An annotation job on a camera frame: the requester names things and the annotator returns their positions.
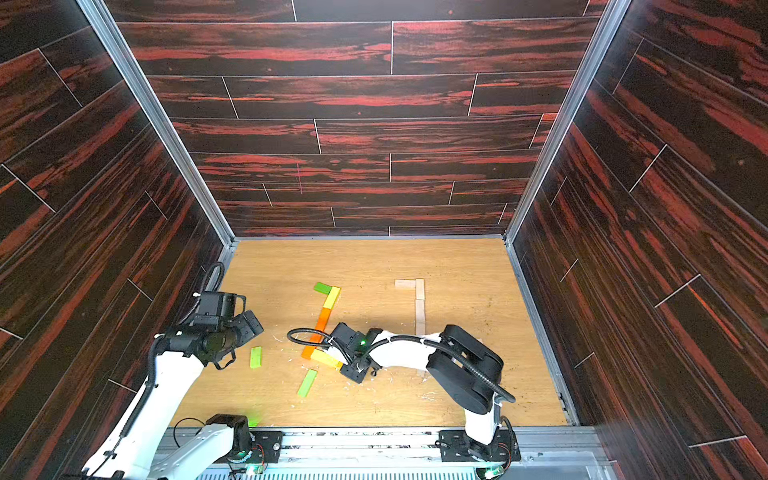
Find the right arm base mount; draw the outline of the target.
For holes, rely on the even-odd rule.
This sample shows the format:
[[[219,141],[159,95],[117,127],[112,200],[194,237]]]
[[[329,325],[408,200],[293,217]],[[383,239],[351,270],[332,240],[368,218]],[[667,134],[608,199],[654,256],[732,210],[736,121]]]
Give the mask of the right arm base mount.
[[[471,417],[463,429],[440,430],[435,445],[443,462],[509,464],[522,458],[515,432],[493,417]]]

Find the small light green block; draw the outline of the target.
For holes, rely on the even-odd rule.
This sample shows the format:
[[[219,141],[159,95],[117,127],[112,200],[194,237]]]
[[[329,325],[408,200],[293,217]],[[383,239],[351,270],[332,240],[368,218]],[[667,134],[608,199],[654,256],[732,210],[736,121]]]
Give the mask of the small light green block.
[[[253,347],[250,351],[249,366],[251,369],[258,369],[262,366],[262,348]]]

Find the natural wood block crosswise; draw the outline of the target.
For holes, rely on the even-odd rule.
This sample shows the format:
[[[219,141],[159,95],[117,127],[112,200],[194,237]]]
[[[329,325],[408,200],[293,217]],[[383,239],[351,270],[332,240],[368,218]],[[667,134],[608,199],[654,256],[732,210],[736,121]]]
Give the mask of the natural wood block crosswise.
[[[396,279],[395,280],[395,288],[398,290],[415,290],[416,289],[416,281],[415,280],[407,280],[407,279]]]

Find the orange block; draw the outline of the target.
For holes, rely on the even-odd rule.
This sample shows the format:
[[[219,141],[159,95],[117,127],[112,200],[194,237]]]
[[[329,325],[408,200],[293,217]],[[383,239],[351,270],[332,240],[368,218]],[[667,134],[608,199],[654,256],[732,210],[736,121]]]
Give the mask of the orange block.
[[[315,351],[315,347],[318,344],[322,344],[323,341],[324,341],[324,337],[322,335],[313,333],[308,340],[310,345],[304,347],[301,353],[301,357],[304,359],[310,360],[312,353]]]
[[[331,309],[328,309],[328,308],[325,308],[325,307],[323,307],[321,309],[320,314],[318,316],[318,320],[317,320],[316,326],[315,326],[315,328],[317,330],[325,331],[325,328],[326,328],[326,326],[328,324],[331,312],[332,312]]]

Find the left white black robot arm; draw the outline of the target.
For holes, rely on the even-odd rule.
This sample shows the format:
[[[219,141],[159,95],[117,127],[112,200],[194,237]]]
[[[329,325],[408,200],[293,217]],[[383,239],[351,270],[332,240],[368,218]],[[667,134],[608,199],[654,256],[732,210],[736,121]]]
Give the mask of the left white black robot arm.
[[[254,440],[244,415],[217,414],[164,459],[156,451],[182,400],[204,368],[222,371],[238,348],[263,331],[243,295],[221,291],[225,266],[213,263],[191,310],[153,340],[148,375],[109,437],[86,461],[80,479],[194,479],[215,461],[244,463]]]

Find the long light green block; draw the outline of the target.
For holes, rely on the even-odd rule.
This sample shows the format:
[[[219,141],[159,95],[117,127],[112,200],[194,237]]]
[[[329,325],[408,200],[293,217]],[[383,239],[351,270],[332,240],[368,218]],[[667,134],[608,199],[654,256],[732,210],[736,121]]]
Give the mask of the long light green block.
[[[318,372],[313,369],[309,369],[306,372],[305,377],[303,378],[298,390],[297,390],[297,396],[299,398],[306,398],[311,391],[311,388],[317,378]]]

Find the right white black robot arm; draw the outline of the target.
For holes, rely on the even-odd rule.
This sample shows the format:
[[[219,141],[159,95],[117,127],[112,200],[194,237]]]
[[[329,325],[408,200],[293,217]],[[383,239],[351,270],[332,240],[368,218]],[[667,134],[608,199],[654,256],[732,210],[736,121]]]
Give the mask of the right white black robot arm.
[[[503,424],[501,406],[516,398],[501,386],[504,361],[458,325],[431,335],[366,333],[337,324],[330,333],[295,328],[287,339],[326,352],[341,362],[340,373],[362,383],[382,369],[426,372],[465,413],[465,437],[471,445],[490,445]]]

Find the aluminium front rail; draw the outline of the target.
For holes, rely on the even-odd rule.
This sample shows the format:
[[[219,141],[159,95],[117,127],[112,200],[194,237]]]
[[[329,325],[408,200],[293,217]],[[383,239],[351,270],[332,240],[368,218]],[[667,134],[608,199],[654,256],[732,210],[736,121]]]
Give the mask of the aluminium front rail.
[[[615,478],[590,427],[525,427],[515,432],[521,460],[443,462],[435,445],[439,427],[289,428],[277,464],[313,467],[405,468],[461,463],[475,468],[582,466],[592,475]]]

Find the yellow block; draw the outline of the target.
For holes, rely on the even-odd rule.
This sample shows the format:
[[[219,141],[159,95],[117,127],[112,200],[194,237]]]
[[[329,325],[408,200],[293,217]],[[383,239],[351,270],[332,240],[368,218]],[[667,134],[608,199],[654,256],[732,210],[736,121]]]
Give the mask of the yellow block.
[[[339,287],[332,287],[327,294],[325,302],[323,303],[323,308],[332,310],[337,303],[340,293],[341,289]]]
[[[319,349],[314,349],[312,351],[312,353],[310,354],[310,359],[322,365],[329,366],[336,370],[339,370],[343,366],[343,363],[341,361],[335,359],[333,356]]]

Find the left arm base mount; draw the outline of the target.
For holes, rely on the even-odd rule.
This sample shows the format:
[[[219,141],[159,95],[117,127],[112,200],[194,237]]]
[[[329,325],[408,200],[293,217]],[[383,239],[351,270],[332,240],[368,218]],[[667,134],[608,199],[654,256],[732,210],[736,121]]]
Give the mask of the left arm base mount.
[[[216,414],[205,425],[225,425],[233,430],[229,451],[218,458],[216,463],[262,465],[279,461],[283,431],[251,427],[247,416],[234,414]]]

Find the short green block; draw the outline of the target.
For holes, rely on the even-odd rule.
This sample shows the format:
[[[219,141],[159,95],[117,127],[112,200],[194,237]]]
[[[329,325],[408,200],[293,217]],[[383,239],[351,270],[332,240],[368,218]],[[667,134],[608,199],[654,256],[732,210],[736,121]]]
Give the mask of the short green block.
[[[332,287],[330,285],[325,284],[325,283],[317,282],[314,285],[314,290],[316,292],[318,292],[318,293],[321,293],[321,294],[324,294],[324,295],[328,295],[328,294],[331,293]]]

